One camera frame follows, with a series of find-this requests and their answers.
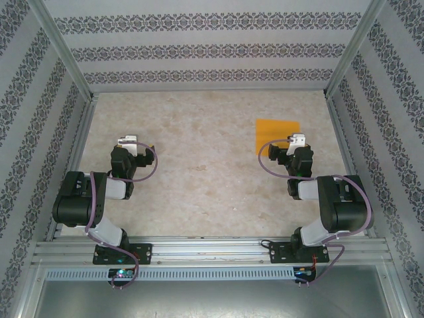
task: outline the metal bar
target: metal bar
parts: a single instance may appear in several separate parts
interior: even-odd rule
[[[394,264],[376,266],[384,297],[392,318],[412,318]]]
[[[64,37],[50,15],[46,4],[43,0],[28,0],[28,4],[59,54],[59,57],[65,64],[65,67],[77,85],[79,92],[83,95],[84,100],[87,101],[91,97],[91,90],[80,70],[80,67],[72,55],[71,50],[66,44]]]
[[[30,268],[28,270],[24,290],[18,302],[17,310],[14,312],[14,318],[30,318],[35,316],[46,273],[46,269],[41,267]]]
[[[333,100],[331,98],[327,98],[327,106],[329,109],[331,122],[333,123],[334,132],[336,134],[337,143],[339,144],[340,153],[342,155],[344,167],[346,168],[346,172],[348,174],[356,174],[352,158],[350,157],[350,154],[348,151],[346,140],[343,136],[341,124],[339,122],[339,119],[336,116],[335,106],[333,105]]]
[[[31,266],[97,267],[91,262],[95,243],[85,237],[75,240],[54,240],[37,243]],[[288,238],[269,238],[288,241]],[[302,264],[271,264],[268,251],[260,246],[262,238],[130,238],[131,242],[153,244],[152,263],[147,267],[208,267],[208,266],[308,266]],[[392,262],[386,240],[382,238],[350,237],[339,240],[345,252],[337,265],[383,264]],[[338,248],[328,248],[330,259]]]
[[[325,89],[326,96],[330,97],[334,94],[335,90],[339,86],[343,76],[345,76],[346,70],[348,69],[350,62],[358,52],[362,41],[365,39],[366,34],[370,30],[372,24],[376,20],[376,17],[380,13],[386,0],[372,0],[367,10],[364,13],[358,27],[353,34],[346,50],[344,51],[336,69],[334,70],[327,88]]]

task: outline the orange square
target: orange square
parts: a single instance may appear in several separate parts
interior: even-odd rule
[[[276,139],[286,139],[293,133],[300,132],[300,123],[297,121],[276,121],[273,119],[256,120],[256,155],[259,154],[261,147]],[[279,142],[280,148],[288,148],[288,142]],[[268,147],[262,151],[262,156],[268,156]]]

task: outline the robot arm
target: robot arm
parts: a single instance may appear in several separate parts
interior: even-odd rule
[[[289,176],[311,177],[313,151],[305,143],[305,135],[294,134],[288,138],[289,148],[270,145],[269,159],[277,160],[279,165],[284,165]],[[345,177],[364,190],[358,176]],[[291,236],[289,253],[297,261],[303,257],[310,259],[310,254],[317,252],[315,247],[322,247],[325,239],[341,233],[355,232],[365,224],[367,218],[365,201],[345,180],[332,176],[322,176],[307,181],[289,179],[288,193],[295,200],[319,201],[320,218],[308,226],[296,229]],[[371,219],[368,228],[372,226],[372,223]]]
[[[108,178],[105,172],[94,173],[97,204],[94,222],[89,230],[89,233],[101,242],[118,246],[123,250],[129,250],[127,233],[103,215],[105,199],[129,199],[134,189],[132,179],[137,167],[145,167],[154,161],[152,151],[146,149],[146,155],[138,154],[136,144],[124,144],[128,141],[136,142],[136,136],[119,139],[118,145],[111,153],[112,169],[108,173],[114,178],[125,181]],[[53,206],[53,219],[68,227],[79,227],[84,230],[91,216],[91,200],[89,174],[68,172]]]

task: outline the wall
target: wall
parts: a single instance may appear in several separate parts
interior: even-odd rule
[[[0,317],[44,240],[85,101],[25,0],[0,0]]]
[[[46,0],[93,91],[323,89],[370,0]]]
[[[423,5],[387,1],[331,96],[414,317],[424,317]]]

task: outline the black bracket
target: black bracket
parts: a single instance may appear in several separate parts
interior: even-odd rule
[[[128,251],[138,259],[140,265],[150,265],[152,260],[152,248],[151,244],[130,244]],[[134,260],[112,248],[104,246],[95,246],[93,255],[94,265],[128,265],[134,264]]]
[[[317,263],[330,261],[328,250],[324,246],[304,246],[295,251],[291,242],[270,242],[268,249],[272,264],[312,263],[314,255]]]

